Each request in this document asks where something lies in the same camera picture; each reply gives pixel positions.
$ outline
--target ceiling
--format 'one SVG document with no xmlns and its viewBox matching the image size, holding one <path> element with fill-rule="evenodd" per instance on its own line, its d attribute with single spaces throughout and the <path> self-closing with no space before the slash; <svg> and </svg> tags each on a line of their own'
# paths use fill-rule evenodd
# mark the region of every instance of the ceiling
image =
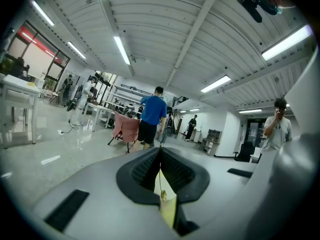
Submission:
<svg viewBox="0 0 320 240">
<path fill-rule="evenodd" d="M 262 52 L 306 24 L 297 8 L 257 23 L 237 0 L 36 0 L 72 40 L 82 63 L 109 73 L 166 86 L 177 96 L 238 109 L 284 96 L 304 70 L 312 37 L 265 61 Z M 131 66 L 113 36 L 120 35 Z M 200 90 L 228 75 L 225 86 Z"/>
</svg>

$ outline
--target shiny floor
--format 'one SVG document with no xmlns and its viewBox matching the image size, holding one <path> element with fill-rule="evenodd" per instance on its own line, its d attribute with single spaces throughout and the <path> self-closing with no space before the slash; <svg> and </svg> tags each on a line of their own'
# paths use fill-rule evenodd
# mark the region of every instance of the shiny floor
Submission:
<svg viewBox="0 0 320 240">
<path fill-rule="evenodd" d="M 14 123 L 11 111 L 7 110 L 9 147 L 4 149 L 0 144 L 1 178 L 29 208 L 43 194 L 83 167 L 122 156 L 127 151 L 127 145 L 120 140 L 113 140 L 108 145 L 112 130 L 105 129 L 102 123 L 98 123 L 95 132 L 92 132 L 95 112 L 93 116 L 85 116 L 84 126 L 60 136 L 58 130 L 70 130 L 68 119 L 71 111 L 67 112 L 66 108 L 50 105 L 48 100 L 40 100 L 36 144 L 32 144 L 31 113 L 28 125 L 25 125 L 22 109 L 15 110 Z M 199 144 L 185 142 L 181 135 L 168 137 L 164 146 L 204 155 L 199 150 Z"/>
</svg>

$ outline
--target black office chair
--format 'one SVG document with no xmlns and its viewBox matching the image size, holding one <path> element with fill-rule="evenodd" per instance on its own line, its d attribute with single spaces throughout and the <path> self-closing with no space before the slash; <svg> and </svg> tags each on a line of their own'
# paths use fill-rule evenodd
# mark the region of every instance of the black office chair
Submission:
<svg viewBox="0 0 320 240">
<path fill-rule="evenodd" d="M 238 162 L 249 162 L 250 161 L 250 155 L 253 155 L 255 153 L 255 147 L 252 144 L 252 141 L 245 141 L 242 146 L 240 153 L 239 152 L 233 152 L 234 160 Z"/>
</svg>

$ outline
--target man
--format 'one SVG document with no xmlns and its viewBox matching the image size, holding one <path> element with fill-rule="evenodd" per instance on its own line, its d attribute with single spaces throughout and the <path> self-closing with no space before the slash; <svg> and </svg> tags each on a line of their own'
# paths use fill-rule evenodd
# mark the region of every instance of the man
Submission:
<svg viewBox="0 0 320 240">
<path fill-rule="evenodd" d="M 6 53 L 8 52 L 11 43 L 11 36 L 15 32 L 13 27 L 10 27 L 8 32 L 4 35 L 3 40 L 0 42 L 0 64 L 2 63 Z"/>
<path fill-rule="evenodd" d="M 70 92 L 70 88 L 73 84 L 73 81 L 72 81 L 72 75 L 70 74 L 69 77 L 64 80 L 63 82 L 63 95 L 62 95 L 62 104 L 64 106 L 66 106 L 66 103 L 67 103 L 67 100 L 68 100 L 68 97 L 69 97 L 69 92 Z"/>
<path fill-rule="evenodd" d="M 194 128 L 196 127 L 196 125 L 197 125 L 197 115 L 195 114 L 194 115 L 194 118 L 192 118 L 191 120 L 190 120 L 190 122 L 189 122 L 189 129 L 188 129 L 188 132 L 187 132 L 187 134 L 186 134 L 186 136 L 185 136 L 185 140 L 184 141 L 186 141 L 186 142 L 188 142 L 188 141 L 190 141 L 190 137 L 191 137 L 191 134 L 192 134 L 192 132 L 194 131 Z"/>
<path fill-rule="evenodd" d="M 95 76 L 89 77 L 89 80 L 84 84 L 81 92 L 81 97 L 76 105 L 73 119 L 72 119 L 72 124 L 74 126 L 79 126 L 78 122 L 78 117 L 80 116 L 81 111 L 85 108 L 87 99 L 89 97 L 92 97 L 94 94 L 90 92 L 90 88 L 93 86 L 93 83 L 97 81 L 97 78 Z"/>
<path fill-rule="evenodd" d="M 167 118 L 167 104 L 161 98 L 164 89 L 160 86 L 155 88 L 154 95 L 143 97 L 141 104 L 145 104 L 144 110 L 141 115 L 141 122 L 139 126 L 138 139 L 134 143 L 132 152 L 136 152 L 139 149 L 139 145 L 144 141 L 143 149 L 149 148 L 153 143 L 157 132 L 157 125 L 161 118 L 160 134 L 164 132 Z"/>
<path fill-rule="evenodd" d="M 285 118 L 287 102 L 284 98 L 277 98 L 274 102 L 274 116 L 268 117 L 264 124 L 263 134 L 266 140 L 263 143 L 261 153 L 271 150 L 279 150 L 283 144 L 291 141 L 291 122 Z"/>
</svg>

